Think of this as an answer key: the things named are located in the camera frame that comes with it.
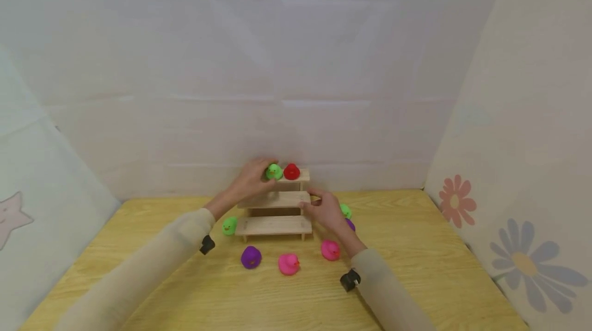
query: rubber duck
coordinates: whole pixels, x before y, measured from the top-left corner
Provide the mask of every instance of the rubber duck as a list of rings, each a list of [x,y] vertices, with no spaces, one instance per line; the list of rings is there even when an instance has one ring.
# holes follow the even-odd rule
[[[356,231],[356,226],[354,226],[354,222],[350,221],[349,219],[345,219],[345,221],[347,222],[347,224],[349,225],[349,228],[351,228],[354,232]]]
[[[284,169],[284,177],[288,180],[298,179],[300,176],[300,170],[296,167],[296,164],[290,163]]]
[[[240,262],[246,269],[257,268],[261,263],[261,252],[254,246],[247,246],[240,256]]]
[[[236,217],[226,218],[222,223],[222,233],[226,236],[232,236],[236,230],[238,219]]]
[[[292,276],[300,269],[300,262],[296,254],[281,254],[277,260],[277,267],[285,276]]]
[[[321,244],[321,254],[328,261],[336,261],[339,259],[339,245],[335,241],[325,240]]]
[[[344,217],[346,217],[347,219],[352,218],[352,211],[350,210],[349,206],[347,206],[346,204],[339,204],[339,207],[341,208],[341,212],[343,213]]]
[[[280,180],[282,179],[284,174],[282,173],[282,168],[280,168],[279,165],[271,164],[269,165],[269,167],[267,167],[267,170],[265,171],[265,176],[267,177],[267,179],[275,178],[277,180]]]

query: left hand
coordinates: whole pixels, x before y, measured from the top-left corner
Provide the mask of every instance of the left hand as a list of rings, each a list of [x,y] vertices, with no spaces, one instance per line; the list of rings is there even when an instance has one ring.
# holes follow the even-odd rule
[[[226,192],[238,203],[271,191],[277,181],[275,179],[265,180],[264,174],[269,165],[273,163],[277,163],[277,159],[260,157],[250,160]]]

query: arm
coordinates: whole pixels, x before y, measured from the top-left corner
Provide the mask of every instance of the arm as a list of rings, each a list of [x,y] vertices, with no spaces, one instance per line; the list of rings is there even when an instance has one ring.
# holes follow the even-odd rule
[[[183,214],[160,231],[81,297],[61,318],[55,331],[116,331],[162,281],[201,247],[214,223],[245,198],[269,191],[275,179],[261,180],[276,162],[257,159],[245,165],[231,186],[202,209]]]
[[[320,199],[302,203],[308,215],[341,242],[351,257],[351,265],[361,278],[358,290],[385,331],[431,331],[433,324],[397,280],[389,266],[373,249],[358,238],[347,225],[337,198],[330,192],[311,188],[309,194]]]

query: wooden shelf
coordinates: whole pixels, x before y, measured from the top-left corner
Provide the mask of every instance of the wooden shelf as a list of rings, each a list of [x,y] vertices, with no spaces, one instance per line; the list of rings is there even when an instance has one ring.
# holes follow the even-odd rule
[[[277,181],[278,183],[301,183],[301,182],[310,182],[310,173],[308,169],[300,169],[300,176],[295,180],[289,180],[285,177]]]
[[[269,192],[238,204],[240,209],[297,208],[301,201],[310,203],[306,191]]]
[[[303,215],[286,217],[241,217],[236,226],[236,236],[263,236],[270,234],[308,234],[312,224]]]

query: pink flower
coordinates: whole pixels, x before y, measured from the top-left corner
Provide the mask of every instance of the pink flower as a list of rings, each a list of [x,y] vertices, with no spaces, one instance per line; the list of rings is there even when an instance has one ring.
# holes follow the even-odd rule
[[[474,226],[475,219],[467,213],[477,209],[475,200],[467,198],[467,195],[471,192],[471,183],[468,180],[463,182],[459,175],[455,175],[454,183],[450,178],[444,180],[443,190],[440,191],[440,198],[442,199],[440,211],[444,218],[449,222],[452,219],[457,228],[463,226],[463,219],[468,225]]]

